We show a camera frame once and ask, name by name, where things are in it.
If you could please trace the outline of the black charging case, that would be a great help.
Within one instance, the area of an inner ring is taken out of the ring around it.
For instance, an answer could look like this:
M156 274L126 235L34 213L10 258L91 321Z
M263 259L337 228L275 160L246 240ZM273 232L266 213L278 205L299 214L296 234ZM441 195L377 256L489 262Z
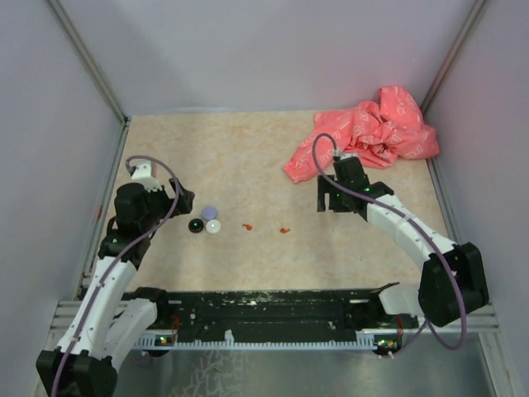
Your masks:
M205 223L201 218L193 218L188 223L188 230L192 233L200 233L205 228Z

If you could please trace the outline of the white charging case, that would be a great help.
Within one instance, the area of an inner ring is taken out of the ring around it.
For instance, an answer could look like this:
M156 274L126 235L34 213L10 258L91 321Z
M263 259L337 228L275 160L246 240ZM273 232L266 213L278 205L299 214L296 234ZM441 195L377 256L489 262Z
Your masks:
M222 229L222 224L218 219L210 219L206 222L206 232L211 235L218 234Z

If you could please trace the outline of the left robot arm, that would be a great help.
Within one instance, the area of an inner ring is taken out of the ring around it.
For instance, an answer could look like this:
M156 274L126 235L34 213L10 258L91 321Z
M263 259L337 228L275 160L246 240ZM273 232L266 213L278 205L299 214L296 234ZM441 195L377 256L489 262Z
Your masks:
M139 288L118 308L156 231L169 219L193 209L193 192L169 181L170 198L156 180L135 180L117 189L115 216L107 224L92 280L64 336L43 350L36 369L49 396L111 396L118 372L141 334L172 318L166 291Z

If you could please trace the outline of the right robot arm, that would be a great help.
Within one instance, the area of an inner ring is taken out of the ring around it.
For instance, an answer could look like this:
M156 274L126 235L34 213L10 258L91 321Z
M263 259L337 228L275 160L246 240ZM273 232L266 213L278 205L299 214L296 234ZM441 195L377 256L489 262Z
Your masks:
M372 183L355 157L335 160L334 174L317 177L317 211L355 213L388 233L421 272L418 285L384 286L369 306L370 320L388 327L399 314L423 316L437 327L489 302L479 248L458 244L428 227L383 182Z

